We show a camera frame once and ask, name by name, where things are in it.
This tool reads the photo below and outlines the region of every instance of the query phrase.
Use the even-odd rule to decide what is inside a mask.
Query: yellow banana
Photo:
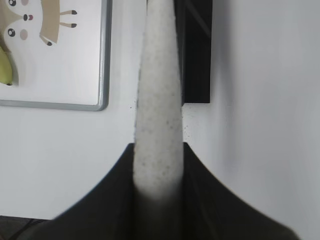
[[[13,70],[7,54],[0,46],[0,83],[8,86],[12,85]]]

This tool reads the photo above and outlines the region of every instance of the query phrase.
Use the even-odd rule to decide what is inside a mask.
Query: black object
[[[16,31],[13,28],[8,29],[8,35],[10,37],[14,37],[16,35]]]
[[[174,0],[182,103],[210,103],[213,0]]]
[[[131,240],[134,145],[129,144],[106,177],[29,240]],[[225,188],[184,144],[183,240],[298,240]]]
[[[43,222],[46,222],[47,220],[41,220],[41,219],[30,219],[26,225],[24,225],[20,230],[18,230],[16,233],[14,233],[8,240],[17,240],[25,231],[28,229],[41,224]]]
[[[9,0],[9,5],[11,7],[14,7],[15,5],[17,5],[17,1],[16,0]]]

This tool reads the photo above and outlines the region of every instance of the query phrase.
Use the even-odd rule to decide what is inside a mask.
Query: speckled white fabric
[[[134,156],[138,209],[144,212],[145,221],[161,225],[169,214],[169,205],[179,208],[183,176],[181,83],[173,0],[148,1],[138,89]]]

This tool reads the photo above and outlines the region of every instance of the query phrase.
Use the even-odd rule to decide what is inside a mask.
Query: silver frame
[[[98,103],[96,105],[0,100],[0,106],[77,111],[101,111],[108,106],[111,54],[112,0],[102,0]]]

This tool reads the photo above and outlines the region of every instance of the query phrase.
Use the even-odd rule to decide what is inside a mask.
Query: white wall
[[[51,219],[82,198],[134,140],[145,0],[114,0],[109,106],[0,108],[0,215]]]
[[[212,103],[184,106],[185,139],[255,208],[320,236],[320,2],[214,1]]]

